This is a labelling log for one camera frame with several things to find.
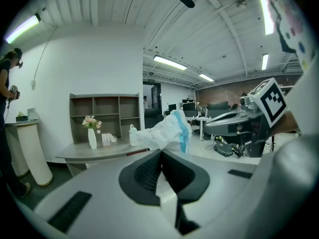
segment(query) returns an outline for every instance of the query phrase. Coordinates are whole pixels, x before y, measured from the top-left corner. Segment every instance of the potted plant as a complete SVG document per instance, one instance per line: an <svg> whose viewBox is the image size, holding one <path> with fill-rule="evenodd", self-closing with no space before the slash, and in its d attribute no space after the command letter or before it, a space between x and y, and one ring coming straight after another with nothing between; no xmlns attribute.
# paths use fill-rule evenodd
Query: potted plant
<svg viewBox="0 0 319 239"><path fill-rule="evenodd" d="M82 125L88 128L88 137L91 148L96 149L97 143L94 129L98 129L97 133L101 133L99 129L101 128L102 122L100 120L96 120L94 116L85 116Z"/></svg>

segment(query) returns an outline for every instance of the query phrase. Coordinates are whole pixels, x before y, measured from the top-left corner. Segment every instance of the brick wall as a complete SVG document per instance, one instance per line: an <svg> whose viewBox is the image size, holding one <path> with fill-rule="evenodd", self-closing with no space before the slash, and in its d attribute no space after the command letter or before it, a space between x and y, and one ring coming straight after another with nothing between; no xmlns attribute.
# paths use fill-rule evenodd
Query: brick wall
<svg viewBox="0 0 319 239"><path fill-rule="evenodd" d="M283 86L294 85L299 79L300 75L278 76L275 77L278 84ZM206 105L207 103L217 103L228 101L228 104L240 104L240 96L243 92L249 93L259 83L269 79L270 77L253 79L243 82L229 83L221 86L211 87L196 91L196 101L199 105Z"/></svg>

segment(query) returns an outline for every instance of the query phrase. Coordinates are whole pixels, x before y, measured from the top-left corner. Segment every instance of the ceiling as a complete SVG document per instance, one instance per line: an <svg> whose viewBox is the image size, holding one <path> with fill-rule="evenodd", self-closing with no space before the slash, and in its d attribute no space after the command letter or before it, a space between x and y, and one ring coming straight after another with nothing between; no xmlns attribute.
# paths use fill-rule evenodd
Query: ceiling
<svg viewBox="0 0 319 239"><path fill-rule="evenodd" d="M187 8L179 0L31 0L8 32L36 12L42 22L18 37L14 45L55 26L75 22L139 25L146 32L144 79L194 89L302 72L296 56L282 52L278 33L265 35L259 0L245 0L245 8L236 6L238 0L194 1L195 8ZM268 66L261 71L265 53L269 53ZM153 61L156 54L182 63L187 69L157 63ZM202 73L214 82L199 77Z"/></svg>

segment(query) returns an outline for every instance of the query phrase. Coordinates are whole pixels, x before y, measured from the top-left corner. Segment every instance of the doorway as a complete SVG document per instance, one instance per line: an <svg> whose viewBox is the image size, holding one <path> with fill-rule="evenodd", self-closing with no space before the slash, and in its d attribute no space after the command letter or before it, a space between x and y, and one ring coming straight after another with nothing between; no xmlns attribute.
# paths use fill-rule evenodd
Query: doorway
<svg viewBox="0 0 319 239"><path fill-rule="evenodd" d="M145 109L146 107L157 108L159 109L160 114L162 114L160 83L143 82L143 97L145 96L147 98Z"/></svg>

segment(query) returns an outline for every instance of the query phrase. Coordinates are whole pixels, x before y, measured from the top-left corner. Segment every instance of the white wall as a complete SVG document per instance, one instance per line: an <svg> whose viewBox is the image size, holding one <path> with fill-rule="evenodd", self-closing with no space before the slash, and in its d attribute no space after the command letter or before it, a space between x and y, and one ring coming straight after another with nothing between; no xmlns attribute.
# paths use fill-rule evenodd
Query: white wall
<svg viewBox="0 0 319 239"><path fill-rule="evenodd" d="M143 38L137 26L90 23L57 28L41 58L31 89L36 65L50 33L24 46L23 67L10 72L10 84L21 96L11 103L7 122L15 122L18 111L35 108L41 122L39 138L47 161L73 142L69 121L69 95L140 93L141 126L143 112Z"/></svg>
<svg viewBox="0 0 319 239"><path fill-rule="evenodd" d="M193 95L195 97L195 91L180 87L172 84L161 83L161 107L162 111L168 110L168 105L176 104L176 108L180 109L179 103L183 99L188 98L188 95Z"/></svg>
<svg viewBox="0 0 319 239"><path fill-rule="evenodd" d="M146 96L147 101L152 108L152 86L151 85L143 85L143 96Z"/></svg>

